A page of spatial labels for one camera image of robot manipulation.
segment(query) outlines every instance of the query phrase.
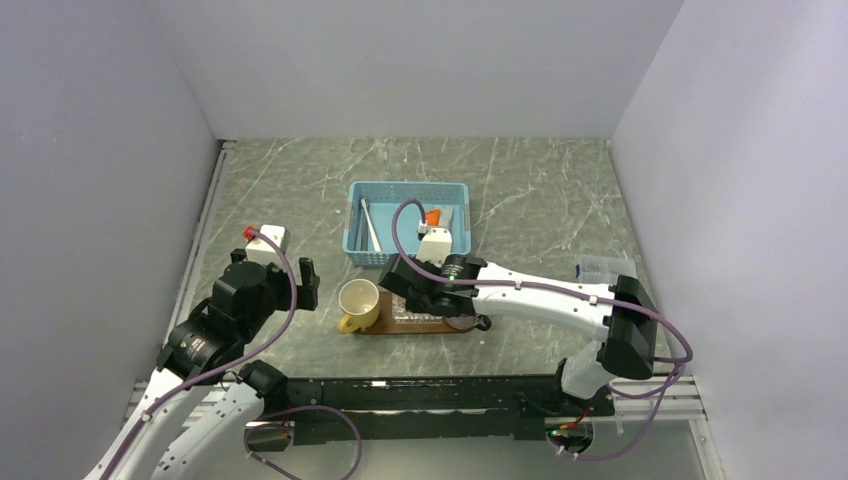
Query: gray marble surface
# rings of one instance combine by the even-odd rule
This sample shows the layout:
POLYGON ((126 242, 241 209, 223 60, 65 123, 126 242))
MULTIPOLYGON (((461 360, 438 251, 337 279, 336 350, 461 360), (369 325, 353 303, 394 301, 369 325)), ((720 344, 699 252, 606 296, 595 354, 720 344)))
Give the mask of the gray marble surface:
MULTIPOLYGON (((494 318, 488 332, 340 335, 339 288, 377 280, 342 251, 348 189, 357 180, 462 182, 471 194, 472 254, 532 275, 574 279, 581 253, 645 269, 602 139, 387 138, 242 140, 236 145, 195 300, 209 295, 243 246, 246 225, 283 225, 289 258, 311 257, 320 306, 297 312, 262 357, 290 376, 552 373, 588 339, 538 321, 494 318)), ((285 319, 276 313, 254 344, 285 319)), ((658 354, 668 353, 661 335, 658 354)))

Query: cable connector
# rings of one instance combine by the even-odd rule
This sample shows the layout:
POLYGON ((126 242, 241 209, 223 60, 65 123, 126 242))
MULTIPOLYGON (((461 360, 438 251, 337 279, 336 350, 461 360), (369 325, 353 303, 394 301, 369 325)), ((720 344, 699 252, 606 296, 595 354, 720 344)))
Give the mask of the cable connector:
POLYGON ((250 232, 255 231, 255 230, 256 230, 256 228, 253 225, 248 225, 247 228, 245 228, 244 231, 241 234, 244 238, 247 239, 248 242, 252 242, 253 239, 256 238, 256 235, 254 235, 250 232))

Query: plastic basket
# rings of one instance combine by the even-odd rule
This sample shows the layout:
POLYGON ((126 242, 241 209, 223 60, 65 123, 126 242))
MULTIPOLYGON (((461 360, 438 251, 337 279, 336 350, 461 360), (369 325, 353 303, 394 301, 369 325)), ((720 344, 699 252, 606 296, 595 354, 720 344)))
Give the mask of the plastic basket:
MULTIPOLYGON (((450 232, 453 244, 451 253, 467 255, 471 252, 471 220, 468 207, 468 187, 463 183, 430 182, 353 182, 348 195, 348 216, 342 238, 342 247, 357 267, 382 267, 393 253, 392 216, 406 199, 417 198, 424 208, 432 210, 439 205, 453 207, 450 232), (371 222, 380 242, 381 252, 374 249, 368 234, 368 225, 362 212, 360 199, 368 202, 371 222)), ((418 221, 420 214, 414 206, 404 209, 398 218, 398 239, 405 252, 414 256, 418 252, 418 221)))

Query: white wall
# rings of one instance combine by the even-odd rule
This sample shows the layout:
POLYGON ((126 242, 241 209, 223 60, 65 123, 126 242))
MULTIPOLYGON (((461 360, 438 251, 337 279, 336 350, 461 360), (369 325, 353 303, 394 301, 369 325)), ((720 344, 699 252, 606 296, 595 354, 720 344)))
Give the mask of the white wall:
POLYGON ((216 148, 141 0, 0 6, 3 478, 81 478, 111 443, 216 148))
POLYGON ((733 479, 846 478, 848 6, 687 0, 612 141, 733 479))
POLYGON ((148 0, 218 138, 612 135, 682 0, 148 0))

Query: yellow mug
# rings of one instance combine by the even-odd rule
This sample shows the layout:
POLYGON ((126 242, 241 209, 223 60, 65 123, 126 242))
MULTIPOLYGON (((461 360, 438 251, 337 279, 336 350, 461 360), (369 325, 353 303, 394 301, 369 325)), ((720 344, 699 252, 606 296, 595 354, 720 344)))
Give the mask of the yellow mug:
POLYGON ((373 282, 356 278, 339 291, 339 306, 344 312, 336 327, 339 333, 365 330, 374 325, 380 315, 380 291, 373 282))

